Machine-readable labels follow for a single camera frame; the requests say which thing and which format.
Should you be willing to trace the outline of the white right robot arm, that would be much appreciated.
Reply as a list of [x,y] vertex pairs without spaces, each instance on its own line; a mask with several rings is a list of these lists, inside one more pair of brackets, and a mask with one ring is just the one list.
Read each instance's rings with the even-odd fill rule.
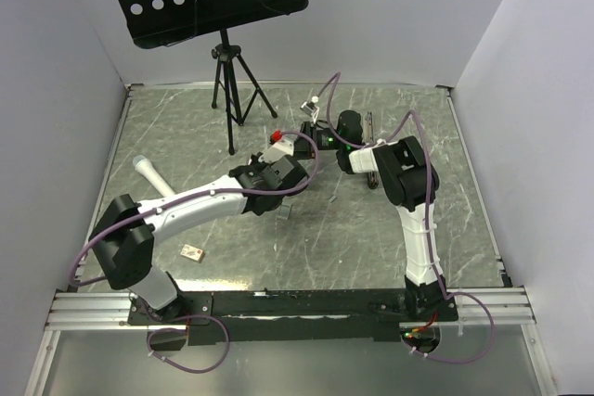
[[343,172],[379,178],[403,228],[407,313],[416,320],[429,318],[443,300],[445,282],[433,219],[439,177],[420,141],[414,136],[392,142],[370,140],[365,136],[363,118],[350,109],[341,112],[336,128],[327,121],[304,121],[300,132],[310,137],[318,150],[333,151]]

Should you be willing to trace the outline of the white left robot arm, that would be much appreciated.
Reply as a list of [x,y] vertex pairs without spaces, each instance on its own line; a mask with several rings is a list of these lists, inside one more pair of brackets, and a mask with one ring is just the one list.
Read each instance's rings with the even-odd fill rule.
[[238,166],[207,185],[170,196],[135,202],[115,198],[99,219],[89,245],[114,290],[128,289],[165,324],[189,312],[173,277],[153,264],[153,250],[193,227],[244,213],[273,211],[300,192],[308,177],[294,157]]

